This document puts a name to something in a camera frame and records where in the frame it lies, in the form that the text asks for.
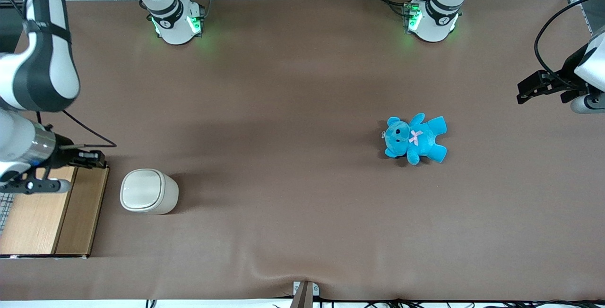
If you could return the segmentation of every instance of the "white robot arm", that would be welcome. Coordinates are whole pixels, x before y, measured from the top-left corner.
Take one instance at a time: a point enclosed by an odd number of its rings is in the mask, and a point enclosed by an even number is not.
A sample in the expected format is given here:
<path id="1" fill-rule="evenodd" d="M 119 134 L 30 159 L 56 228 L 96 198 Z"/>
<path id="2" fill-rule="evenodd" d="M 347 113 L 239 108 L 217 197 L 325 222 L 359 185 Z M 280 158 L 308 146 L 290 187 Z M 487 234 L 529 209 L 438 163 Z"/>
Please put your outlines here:
<path id="1" fill-rule="evenodd" d="M 201 34 L 203 9 L 191 0 L 142 0 L 156 32 L 171 45 L 187 43 Z"/>
<path id="2" fill-rule="evenodd" d="M 458 11 L 464 0 L 414 0 L 413 16 L 406 20 L 409 32 L 420 39 L 436 43 L 454 30 Z"/>
<path id="3" fill-rule="evenodd" d="M 64 110 L 80 91 L 65 0 L 27 0 L 24 29 L 26 51 L 0 56 L 0 108 Z"/>
<path id="4" fill-rule="evenodd" d="M 73 142 L 18 113 L 62 111 L 80 91 L 65 0 L 24 0 L 23 12 L 28 47 L 0 56 L 0 192 L 63 191 L 69 184 L 48 179 L 51 168 L 98 166 L 104 157 L 63 149 Z M 37 168 L 47 170 L 42 179 Z"/>

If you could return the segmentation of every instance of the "stuffed toy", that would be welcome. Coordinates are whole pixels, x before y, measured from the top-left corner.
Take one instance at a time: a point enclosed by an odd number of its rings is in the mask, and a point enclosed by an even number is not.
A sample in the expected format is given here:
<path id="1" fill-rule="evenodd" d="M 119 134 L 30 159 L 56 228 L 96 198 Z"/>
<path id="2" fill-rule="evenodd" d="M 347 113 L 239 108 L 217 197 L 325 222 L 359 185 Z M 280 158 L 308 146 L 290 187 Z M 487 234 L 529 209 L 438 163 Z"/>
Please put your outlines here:
<path id="1" fill-rule="evenodd" d="M 421 156 L 443 162 L 448 149 L 436 144 L 435 138 L 448 131 L 445 119 L 437 117 L 422 123 L 423 120 L 424 113 L 415 115 L 410 125 L 397 117 L 390 117 L 387 121 L 389 128 L 384 132 L 386 155 L 391 158 L 407 155 L 412 165 L 418 164 Z"/>

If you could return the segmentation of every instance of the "brown table surface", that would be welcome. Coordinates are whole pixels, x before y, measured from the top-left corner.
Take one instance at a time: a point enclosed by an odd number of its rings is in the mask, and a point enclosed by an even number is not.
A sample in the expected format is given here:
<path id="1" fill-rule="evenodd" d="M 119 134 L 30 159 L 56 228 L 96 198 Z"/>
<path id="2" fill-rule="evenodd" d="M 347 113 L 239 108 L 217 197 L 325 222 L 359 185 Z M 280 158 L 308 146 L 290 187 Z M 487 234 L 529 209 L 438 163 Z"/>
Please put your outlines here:
<path id="1" fill-rule="evenodd" d="M 467 0 L 429 44 L 378 0 L 216 0 L 171 47 L 136 2 L 69 2 L 70 111 L 119 148 L 91 258 L 2 261 L 0 297 L 278 297 L 306 278 L 329 299 L 602 298 L 605 116 L 515 98 L 565 4 Z M 587 39 L 573 9 L 544 58 Z M 385 120 L 420 111 L 447 120 L 445 162 L 385 159 Z M 172 213 L 121 208 L 136 168 L 173 175 Z"/>

